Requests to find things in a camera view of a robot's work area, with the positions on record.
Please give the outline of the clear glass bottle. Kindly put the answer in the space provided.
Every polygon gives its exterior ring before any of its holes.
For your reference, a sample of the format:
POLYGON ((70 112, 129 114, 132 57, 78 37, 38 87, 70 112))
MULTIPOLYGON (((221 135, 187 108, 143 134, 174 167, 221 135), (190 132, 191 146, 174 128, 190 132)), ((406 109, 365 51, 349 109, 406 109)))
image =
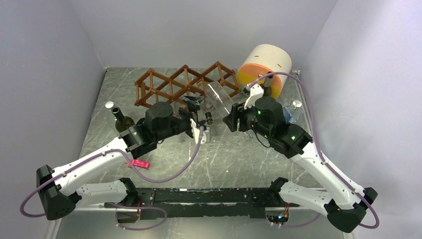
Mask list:
POLYGON ((222 118, 230 114, 234 101, 219 82, 208 83, 205 94, 222 118))

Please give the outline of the brown wooden wine rack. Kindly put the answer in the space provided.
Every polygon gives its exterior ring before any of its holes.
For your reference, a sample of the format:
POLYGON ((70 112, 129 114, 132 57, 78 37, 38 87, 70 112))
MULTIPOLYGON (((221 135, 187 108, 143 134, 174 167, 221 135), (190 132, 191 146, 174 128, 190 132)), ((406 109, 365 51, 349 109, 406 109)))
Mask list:
POLYGON ((182 101, 183 96, 204 96, 205 86, 212 82, 223 86, 230 97, 241 92, 235 71, 219 61, 202 72, 183 65, 170 76, 149 68, 134 83, 134 105, 151 108, 154 102, 159 101, 186 105, 182 101))

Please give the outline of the clear square labelled liquor bottle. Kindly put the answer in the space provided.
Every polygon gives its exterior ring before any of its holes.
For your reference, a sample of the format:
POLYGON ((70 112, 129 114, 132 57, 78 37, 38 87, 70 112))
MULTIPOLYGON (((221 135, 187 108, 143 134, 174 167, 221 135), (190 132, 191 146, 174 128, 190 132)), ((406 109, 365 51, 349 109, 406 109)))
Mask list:
POLYGON ((205 120, 208 125, 213 124, 213 117, 212 117, 212 110, 214 109, 213 104, 207 99, 202 98, 200 101, 200 110, 204 112, 205 114, 205 120))

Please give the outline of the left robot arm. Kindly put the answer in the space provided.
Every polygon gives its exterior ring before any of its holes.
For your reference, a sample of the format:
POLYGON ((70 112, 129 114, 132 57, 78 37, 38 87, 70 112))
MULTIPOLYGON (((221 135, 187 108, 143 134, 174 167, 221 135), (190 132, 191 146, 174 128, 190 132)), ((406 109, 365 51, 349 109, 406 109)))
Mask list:
POLYGON ((90 181, 113 166, 155 150, 159 142, 181 133, 202 143, 205 127, 198 123, 197 112, 202 97, 184 96, 187 108, 173 114, 167 102, 157 102, 136 124, 128 126, 102 148, 74 162, 52 168, 43 165, 36 170, 36 193, 50 220, 60 219, 78 207, 97 203, 118 203, 131 207, 138 200, 134 183, 121 178, 109 183, 91 184, 90 181))

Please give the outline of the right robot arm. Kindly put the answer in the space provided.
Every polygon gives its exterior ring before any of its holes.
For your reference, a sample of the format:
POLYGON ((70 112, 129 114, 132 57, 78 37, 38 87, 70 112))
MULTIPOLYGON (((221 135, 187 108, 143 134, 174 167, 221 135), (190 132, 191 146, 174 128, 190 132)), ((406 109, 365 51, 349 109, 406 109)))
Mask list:
POLYGON ((362 226, 367 210, 378 193, 347 177, 317 148, 316 140, 297 124, 285 121, 283 107, 272 97, 261 97, 254 105, 234 103, 223 107, 223 122, 230 131, 251 130, 268 140, 268 147, 312 175, 324 191, 302 187, 285 178, 277 178, 269 187, 269 201, 274 206, 284 202, 314 210, 344 233, 362 226))

